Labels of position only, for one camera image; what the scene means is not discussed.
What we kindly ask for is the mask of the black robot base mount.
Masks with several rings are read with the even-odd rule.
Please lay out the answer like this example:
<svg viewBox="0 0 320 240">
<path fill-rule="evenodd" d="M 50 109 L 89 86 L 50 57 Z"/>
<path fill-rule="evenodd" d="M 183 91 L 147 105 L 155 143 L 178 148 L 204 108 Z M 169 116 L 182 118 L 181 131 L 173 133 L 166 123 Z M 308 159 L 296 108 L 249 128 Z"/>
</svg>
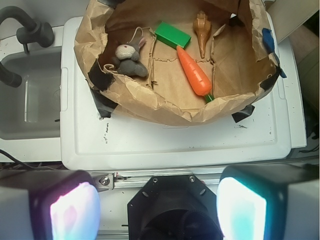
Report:
<svg viewBox="0 0 320 240">
<path fill-rule="evenodd" d="M 131 240 L 222 240 L 217 196 L 184 175 L 148 181 L 127 204 Z"/>
</svg>

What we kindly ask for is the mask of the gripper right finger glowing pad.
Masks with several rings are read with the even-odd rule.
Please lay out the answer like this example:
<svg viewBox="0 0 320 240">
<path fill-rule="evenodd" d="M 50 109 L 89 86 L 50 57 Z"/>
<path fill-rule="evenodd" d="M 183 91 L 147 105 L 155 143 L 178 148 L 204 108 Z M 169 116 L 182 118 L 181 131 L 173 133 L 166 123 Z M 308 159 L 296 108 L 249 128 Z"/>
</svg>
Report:
<svg viewBox="0 0 320 240">
<path fill-rule="evenodd" d="M 217 188 L 228 240 L 318 240 L 320 168 L 314 164 L 233 164 Z"/>
</svg>

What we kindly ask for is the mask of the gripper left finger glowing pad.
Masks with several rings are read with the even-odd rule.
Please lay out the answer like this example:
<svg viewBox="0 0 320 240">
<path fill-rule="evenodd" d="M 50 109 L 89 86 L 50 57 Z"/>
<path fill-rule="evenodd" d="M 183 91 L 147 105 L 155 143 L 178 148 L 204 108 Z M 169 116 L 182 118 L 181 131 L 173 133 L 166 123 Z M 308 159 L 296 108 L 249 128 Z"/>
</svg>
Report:
<svg viewBox="0 0 320 240">
<path fill-rule="evenodd" d="M 94 240 L 101 218 L 98 190 L 83 170 L 2 170 L 2 240 Z"/>
</svg>

